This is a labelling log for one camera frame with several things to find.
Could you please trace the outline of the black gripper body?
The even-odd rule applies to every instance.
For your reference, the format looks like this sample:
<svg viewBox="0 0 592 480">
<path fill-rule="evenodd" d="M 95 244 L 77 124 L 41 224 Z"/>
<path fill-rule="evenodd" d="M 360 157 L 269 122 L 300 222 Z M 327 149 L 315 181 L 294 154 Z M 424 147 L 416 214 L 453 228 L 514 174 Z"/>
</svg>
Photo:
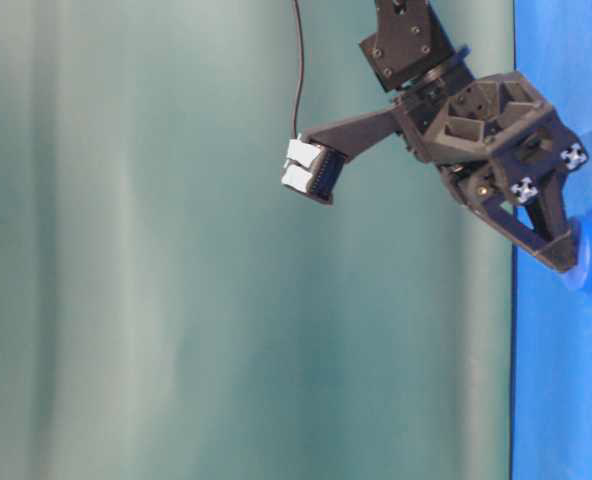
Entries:
<svg viewBox="0 0 592 480">
<path fill-rule="evenodd" d="M 516 206 L 543 196 L 586 164 L 580 138 L 519 72 L 472 80 L 459 71 L 396 99 L 401 134 L 418 160 L 440 170 L 462 203 L 481 188 Z"/>
</svg>

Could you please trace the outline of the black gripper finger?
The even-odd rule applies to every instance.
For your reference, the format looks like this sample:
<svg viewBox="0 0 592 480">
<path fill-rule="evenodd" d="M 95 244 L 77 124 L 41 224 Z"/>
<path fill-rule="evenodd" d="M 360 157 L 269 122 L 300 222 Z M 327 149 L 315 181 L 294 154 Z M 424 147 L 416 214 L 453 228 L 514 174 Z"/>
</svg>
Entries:
<svg viewBox="0 0 592 480">
<path fill-rule="evenodd" d="M 536 181 L 529 177 L 523 180 L 537 190 L 524 206 L 530 220 L 524 224 L 502 207 L 516 195 L 504 194 L 492 170 L 480 167 L 468 173 L 468 207 L 513 244 L 548 268 L 564 273 L 576 265 L 578 256 L 576 237 L 565 212 L 565 181 L 566 175 L 557 169 Z"/>
</svg>

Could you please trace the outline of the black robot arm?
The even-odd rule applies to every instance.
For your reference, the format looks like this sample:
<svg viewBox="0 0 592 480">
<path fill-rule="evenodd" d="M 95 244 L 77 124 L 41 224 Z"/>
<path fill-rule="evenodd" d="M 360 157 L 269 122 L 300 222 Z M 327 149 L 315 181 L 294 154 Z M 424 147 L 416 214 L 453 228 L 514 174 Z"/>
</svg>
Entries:
<svg viewBox="0 0 592 480">
<path fill-rule="evenodd" d="M 360 47 L 408 149 L 455 201 L 547 267 L 577 263 L 567 176 L 588 160 L 579 137 L 518 71 L 477 79 L 427 1 L 378 1 Z"/>
</svg>

